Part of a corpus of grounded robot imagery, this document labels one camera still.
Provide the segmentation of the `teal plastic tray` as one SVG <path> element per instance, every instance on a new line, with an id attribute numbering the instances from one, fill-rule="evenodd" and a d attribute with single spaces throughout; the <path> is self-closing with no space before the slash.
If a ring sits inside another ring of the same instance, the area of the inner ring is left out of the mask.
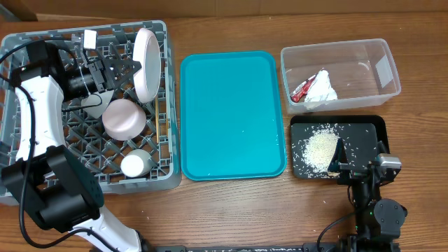
<path id="1" fill-rule="evenodd" d="M 181 168 L 193 181 L 258 179 L 287 164 L 276 62 L 261 50 L 196 54 L 180 70 Z"/>

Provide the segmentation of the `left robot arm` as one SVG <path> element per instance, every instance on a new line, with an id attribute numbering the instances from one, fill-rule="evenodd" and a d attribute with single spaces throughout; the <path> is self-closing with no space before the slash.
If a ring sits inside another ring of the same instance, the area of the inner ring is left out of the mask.
<path id="1" fill-rule="evenodd" d="M 104 204 L 98 180 L 67 148 L 64 102 L 119 88 L 141 69 L 120 57 L 98 57 L 67 69 L 58 38 L 23 45 L 29 62 L 13 70 L 8 83 L 20 103 L 20 144 L 1 182 L 18 201 L 20 227 L 30 217 L 62 239 L 78 235 L 100 251 L 150 251 L 151 245 L 122 224 Z"/>

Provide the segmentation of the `large white plate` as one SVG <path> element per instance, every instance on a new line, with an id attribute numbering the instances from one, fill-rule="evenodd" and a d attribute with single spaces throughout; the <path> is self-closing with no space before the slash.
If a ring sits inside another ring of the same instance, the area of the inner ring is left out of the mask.
<path id="1" fill-rule="evenodd" d="M 151 102 L 157 96 L 162 73 L 160 47 L 151 30 L 141 28 L 137 32 L 132 59 L 141 65 L 134 74 L 136 95 L 141 103 Z"/>

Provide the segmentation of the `white cup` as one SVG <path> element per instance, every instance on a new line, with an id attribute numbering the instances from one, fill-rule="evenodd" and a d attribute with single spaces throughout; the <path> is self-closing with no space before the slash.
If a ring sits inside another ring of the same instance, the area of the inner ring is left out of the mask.
<path id="1" fill-rule="evenodd" d="M 132 150 L 122 159 L 121 172 L 132 178 L 146 175 L 152 169 L 149 162 L 150 156 L 150 153 L 145 150 Z"/>

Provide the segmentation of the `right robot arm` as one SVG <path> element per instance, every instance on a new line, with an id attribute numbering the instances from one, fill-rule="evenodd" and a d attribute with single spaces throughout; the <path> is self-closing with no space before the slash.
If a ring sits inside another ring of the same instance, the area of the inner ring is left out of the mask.
<path id="1" fill-rule="evenodd" d="M 395 200 L 383 198 L 382 186 L 394 182 L 402 162 L 386 152 L 382 141 L 377 143 L 378 155 L 361 168 L 348 164 L 344 142 L 337 140 L 328 170 L 339 174 L 337 183 L 347 187 L 353 212 L 329 224 L 318 236 L 314 251 L 399 251 L 394 241 L 407 217 L 407 209 Z M 349 234 L 336 243 L 322 245 L 324 234 L 335 225 L 355 218 L 356 234 Z"/>

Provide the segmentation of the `wooden chopstick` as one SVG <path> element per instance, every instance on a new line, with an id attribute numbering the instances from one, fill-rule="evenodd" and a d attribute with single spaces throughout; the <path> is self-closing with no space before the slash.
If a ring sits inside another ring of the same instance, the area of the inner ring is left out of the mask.
<path id="1" fill-rule="evenodd" d="M 155 126 L 156 126 L 156 142 L 160 142 L 160 117 L 159 117 L 159 102 L 155 100 Z"/>

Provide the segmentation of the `grey plastic dish rack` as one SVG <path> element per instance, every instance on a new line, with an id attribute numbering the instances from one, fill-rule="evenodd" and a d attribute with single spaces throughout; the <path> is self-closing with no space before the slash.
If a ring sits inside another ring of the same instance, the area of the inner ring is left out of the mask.
<path id="1" fill-rule="evenodd" d="M 101 118 L 93 118 L 84 110 L 62 114 L 62 126 L 67 148 L 99 180 L 103 193 L 127 194 L 150 190 L 166 190 L 181 182 L 179 131 L 175 105 L 174 51 L 166 24 L 161 20 L 105 24 L 91 27 L 31 31 L 9 34 L 1 42 L 1 56 L 25 42 L 48 37 L 81 35 L 85 29 L 98 32 L 97 50 L 111 58 L 120 53 L 131 58 L 134 40 L 140 28 L 151 30 L 158 41 L 162 59 L 158 91 L 160 142 L 156 142 L 155 102 L 139 102 L 133 85 L 128 82 L 113 93 L 112 100 L 128 99 L 146 113 L 146 127 L 140 135 L 126 141 L 112 139 L 105 131 Z M 20 104 L 7 82 L 1 80 L 1 170 L 15 163 L 20 145 Z M 152 169 L 141 178 L 126 177 L 120 170 L 122 159 L 136 149 L 150 153 Z"/>

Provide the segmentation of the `red snack wrapper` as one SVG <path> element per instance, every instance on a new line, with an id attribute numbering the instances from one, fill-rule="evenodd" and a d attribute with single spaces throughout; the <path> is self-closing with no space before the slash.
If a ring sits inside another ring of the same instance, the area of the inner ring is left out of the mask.
<path id="1" fill-rule="evenodd" d="M 316 74 L 309 77 L 307 80 L 304 80 L 301 84 L 299 84 L 294 91 L 290 93 L 290 98 L 293 102 L 298 103 L 303 96 L 308 93 L 308 89 L 312 85 L 316 78 Z"/>

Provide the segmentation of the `grey shallow bowl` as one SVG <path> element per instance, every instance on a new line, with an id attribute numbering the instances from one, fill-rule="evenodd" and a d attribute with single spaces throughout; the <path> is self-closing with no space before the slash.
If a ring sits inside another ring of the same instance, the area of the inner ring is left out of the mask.
<path id="1" fill-rule="evenodd" d="M 83 110 L 93 118 L 99 118 L 111 102 L 114 91 L 95 92 L 81 100 Z"/>

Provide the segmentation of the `white tissue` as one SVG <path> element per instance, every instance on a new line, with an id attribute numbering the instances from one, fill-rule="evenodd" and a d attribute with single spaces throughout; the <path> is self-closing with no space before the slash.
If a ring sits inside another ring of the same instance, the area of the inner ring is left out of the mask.
<path id="1" fill-rule="evenodd" d="M 337 99 L 337 93 L 332 88 L 327 70 L 320 70 L 315 79 L 311 82 L 305 96 L 305 102 L 323 102 Z"/>

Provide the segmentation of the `clear plastic waste bin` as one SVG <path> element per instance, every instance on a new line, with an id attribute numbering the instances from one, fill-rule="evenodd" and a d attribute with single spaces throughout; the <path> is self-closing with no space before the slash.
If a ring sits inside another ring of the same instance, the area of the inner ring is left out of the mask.
<path id="1" fill-rule="evenodd" d="M 292 96 L 300 84 L 325 71 L 337 96 L 299 101 Z M 378 106 L 401 93 L 396 63 L 382 38 L 298 45 L 281 50 L 281 77 L 289 114 Z"/>

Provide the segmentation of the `black food waste tray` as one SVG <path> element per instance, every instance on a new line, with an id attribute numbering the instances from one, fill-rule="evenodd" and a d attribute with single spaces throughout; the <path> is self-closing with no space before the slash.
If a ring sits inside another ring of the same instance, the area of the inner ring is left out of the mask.
<path id="1" fill-rule="evenodd" d="M 293 173 L 300 179 L 333 179 L 328 166 L 341 139 L 350 167 L 364 168 L 389 146 L 386 124 L 378 115 L 296 115 L 290 120 Z"/>

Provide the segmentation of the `pile of rice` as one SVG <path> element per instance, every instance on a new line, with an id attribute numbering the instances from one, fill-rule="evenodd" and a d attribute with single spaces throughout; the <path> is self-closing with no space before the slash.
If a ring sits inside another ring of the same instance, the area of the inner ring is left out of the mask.
<path id="1" fill-rule="evenodd" d="M 370 123 L 295 123 L 291 125 L 293 172 L 301 179 L 329 179 L 328 165 L 337 140 L 344 142 L 350 165 L 366 165 L 376 153 Z"/>

